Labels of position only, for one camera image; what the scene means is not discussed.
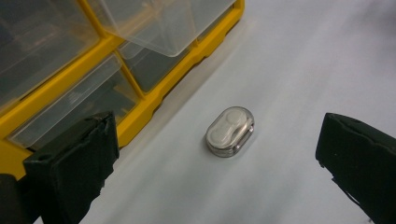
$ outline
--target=shiny metal object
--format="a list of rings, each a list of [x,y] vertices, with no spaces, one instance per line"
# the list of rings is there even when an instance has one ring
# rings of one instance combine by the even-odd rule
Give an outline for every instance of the shiny metal object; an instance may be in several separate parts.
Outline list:
[[[254,131],[253,115],[241,106],[224,110],[206,131],[209,149],[219,157],[235,155]]]

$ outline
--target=white surface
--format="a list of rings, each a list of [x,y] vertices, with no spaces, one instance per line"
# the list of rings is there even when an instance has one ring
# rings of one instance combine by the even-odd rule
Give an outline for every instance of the white surface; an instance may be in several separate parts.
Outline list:
[[[362,224],[320,168],[326,112],[396,136],[396,2],[247,0],[243,19],[121,151],[82,223]],[[256,121],[230,159],[207,127],[241,105]]]

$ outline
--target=plastic drawer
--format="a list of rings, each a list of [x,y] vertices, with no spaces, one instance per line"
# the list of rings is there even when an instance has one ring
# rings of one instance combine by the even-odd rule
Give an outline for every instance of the plastic drawer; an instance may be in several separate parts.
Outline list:
[[[26,2],[32,3],[33,0],[26,0]],[[35,1],[35,4],[41,4],[41,2],[42,1]],[[52,4],[59,5],[61,0],[50,0],[50,1],[46,1],[46,3],[47,2],[51,2]],[[6,3],[8,4],[12,3],[12,1],[11,0],[2,1],[0,3],[0,6],[2,8],[6,8]],[[71,0],[63,0],[63,3],[70,4]],[[78,1],[78,3],[81,5],[81,8],[83,8],[87,17],[90,18],[90,22],[95,27],[101,39],[98,42],[98,44],[96,44],[89,50],[86,50],[83,54],[78,55],[78,57],[75,60],[73,60],[73,62],[71,62],[62,70],[58,71],[55,77],[46,81],[46,83],[40,86],[40,88],[38,88],[36,91],[31,92],[31,94],[25,95],[23,100],[17,102],[16,104],[14,104],[14,106],[12,107],[9,106],[6,110],[0,111],[0,131],[1,131],[0,132],[0,148],[1,148],[0,172],[1,173],[13,174],[17,178],[22,178],[25,175],[22,166],[22,161],[32,154],[32,150],[26,148],[27,147],[39,148],[38,146],[35,146],[39,144],[39,140],[43,136],[44,138],[45,136],[49,136],[50,138],[51,132],[52,131],[57,132],[58,128],[60,131],[63,125],[62,123],[61,124],[58,123],[63,122],[64,124],[68,125],[69,122],[72,122],[72,121],[68,121],[68,119],[63,119],[63,118],[69,118],[73,116],[73,113],[77,113],[76,111],[78,111],[78,109],[75,110],[70,108],[69,109],[70,112],[66,112],[65,114],[60,113],[58,115],[58,118],[55,117],[55,119],[53,118],[55,115],[48,114],[46,115],[46,118],[40,119],[42,124],[39,123],[40,120],[39,121],[34,121],[34,120],[37,119],[37,117],[39,117],[38,116],[39,114],[44,116],[43,115],[44,111],[50,110],[48,108],[50,108],[51,105],[53,105],[54,102],[56,102],[56,99],[59,99],[58,97],[68,92],[68,90],[71,90],[70,88],[73,88],[73,86],[76,86],[76,83],[78,83],[80,80],[84,78],[84,74],[85,76],[87,76],[91,68],[95,67],[97,64],[102,62],[103,59],[107,58],[108,55],[114,50],[117,50],[119,45],[121,45],[124,42],[122,38],[119,38],[118,36],[112,34],[106,34],[106,32],[104,32],[104,29],[101,26],[99,20],[97,20],[95,15],[92,13],[92,5],[89,5],[88,0],[81,0]],[[101,5],[100,0],[97,0],[97,3],[98,6]],[[35,6],[32,5],[32,8],[29,7],[27,8],[30,10],[34,10]],[[136,95],[137,97],[139,97],[139,101],[136,101],[135,96],[133,94],[132,97],[126,97],[127,101],[129,102],[128,104],[131,104],[129,108],[128,106],[125,106],[123,107],[123,109],[117,108],[115,110],[115,111],[119,111],[116,113],[118,113],[119,123],[117,125],[117,134],[118,134],[120,147],[125,147],[126,145],[128,145],[131,142],[131,140],[140,132],[140,130],[150,121],[156,108],[158,108],[158,106],[162,103],[163,97],[165,97],[166,94],[170,90],[172,90],[172,88],[175,87],[175,85],[189,72],[189,70],[192,67],[194,67],[196,64],[198,64],[203,58],[209,57],[212,54],[212,52],[220,45],[220,43],[227,35],[227,33],[239,21],[239,19],[243,15],[244,8],[245,8],[245,1],[236,0],[233,3],[230,13],[227,13],[225,17],[221,20],[215,21],[216,19],[214,19],[217,25],[215,25],[213,29],[209,28],[210,32],[208,32],[207,34],[201,35],[204,36],[205,38],[202,39],[199,38],[198,41],[193,41],[193,43],[189,46],[189,53],[187,53],[187,55],[172,69],[172,71],[169,72],[167,75],[165,75],[165,77],[157,85],[155,85],[155,87],[152,88],[152,90],[149,92],[142,92],[140,90],[135,80],[130,79],[131,78],[129,77],[130,73],[126,71],[128,69],[126,64],[122,63],[121,69],[122,71],[128,73],[125,74],[126,75],[125,77],[128,79],[128,82],[122,78],[122,83],[125,84],[124,87],[122,87],[122,85],[119,85],[115,89],[113,88],[113,90],[111,91],[112,92],[115,91],[114,92],[115,95],[117,94],[117,96],[124,99],[125,98],[124,96],[128,95],[128,93],[125,92],[128,92],[128,90],[131,91],[131,87],[129,85],[131,84],[134,90],[136,90]],[[62,17],[65,15],[72,15],[70,14],[71,11],[73,10],[68,10],[69,13],[65,11]],[[14,13],[15,15],[19,15],[19,13],[23,13],[24,10],[20,8],[10,7],[9,12]],[[8,43],[7,41],[12,38],[10,37],[10,35],[6,35],[9,34],[10,28],[8,26],[5,26],[5,23],[1,21],[2,20],[1,16],[4,15],[3,13],[4,10],[0,8],[0,23],[1,23],[0,50]],[[85,24],[85,23],[84,22],[76,23],[75,24],[76,26],[73,27],[77,28],[81,24]],[[77,37],[75,38],[76,40],[80,40],[80,39],[84,41],[87,40],[83,36],[84,34],[87,33],[84,33],[83,31],[79,32],[78,29],[77,30],[73,29],[70,34],[73,37]],[[120,100],[117,99],[114,100],[116,97],[111,96],[112,95],[111,93],[108,95],[109,98],[113,99],[113,101],[110,102],[110,104],[124,104],[124,103],[118,103]],[[75,94],[75,96],[70,95],[70,99],[75,97],[77,98],[77,96],[78,94]],[[81,108],[89,108],[91,105],[88,105],[87,103],[86,105],[77,104],[69,107],[81,106]],[[33,143],[30,146],[22,142],[23,135],[21,135],[21,139],[17,138],[18,137],[17,133],[28,132],[25,130],[32,129],[27,125],[28,123],[32,123],[33,128],[35,125],[38,131],[41,132],[41,135],[37,135],[33,131],[30,132],[30,133],[34,133],[37,139],[36,141],[35,140],[31,141],[28,138],[30,133],[24,133],[24,137],[27,137],[26,139],[29,140],[31,143]]]
[[[110,33],[167,56],[181,53],[234,0],[90,0]]]
[[[219,24],[219,22],[224,19],[228,13],[230,13],[233,10],[233,6],[227,8],[215,21],[213,21],[205,30],[203,30],[197,37],[198,41],[203,40],[207,34],[210,33],[215,27]]]
[[[13,132],[8,140],[39,150],[54,137],[90,115],[113,111],[119,123],[136,105],[132,86],[111,55],[76,86]]]
[[[0,110],[97,40],[75,1],[0,1]]]
[[[168,57],[132,42],[119,47],[120,55],[140,89],[151,91],[186,56],[188,49],[176,57]]]

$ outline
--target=yellow plastic frame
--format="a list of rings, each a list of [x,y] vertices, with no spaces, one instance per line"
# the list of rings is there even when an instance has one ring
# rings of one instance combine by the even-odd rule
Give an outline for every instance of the yellow plastic frame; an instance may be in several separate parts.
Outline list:
[[[3,112],[0,117],[0,173],[13,174],[18,179],[25,175],[22,161],[32,152],[18,147],[7,137],[26,120],[62,95],[77,83],[86,73],[94,68],[106,56],[114,52],[122,61],[117,47],[123,39],[111,35],[101,27],[86,0],[79,3],[101,39],[97,45],[75,59],[57,75],[22,99],[17,105]],[[140,101],[118,125],[117,132],[120,147],[126,146],[151,120],[154,110],[161,104],[163,97],[189,72],[189,70],[219,46],[227,33],[242,17],[245,0],[236,0],[233,9],[201,41],[191,44],[191,51],[178,65],[149,93],[143,93],[126,65],[122,71],[134,87]]]

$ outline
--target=clear plastic drawer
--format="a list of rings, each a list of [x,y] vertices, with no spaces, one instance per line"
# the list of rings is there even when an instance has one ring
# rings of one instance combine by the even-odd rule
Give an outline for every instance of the clear plastic drawer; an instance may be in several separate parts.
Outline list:
[[[97,40],[75,1],[0,1],[0,110]]]
[[[76,86],[13,132],[8,140],[39,150],[50,140],[90,115],[113,111],[119,123],[137,103],[137,97],[112,55]]]
[[[90,0],[112,34],[167,56],[181,53],[234,0]]]
[[[176,57],[168,57],[132,42],[125,42],[119,51],[140,89],[145,92],[151,91],[188,53],[186,49]]]

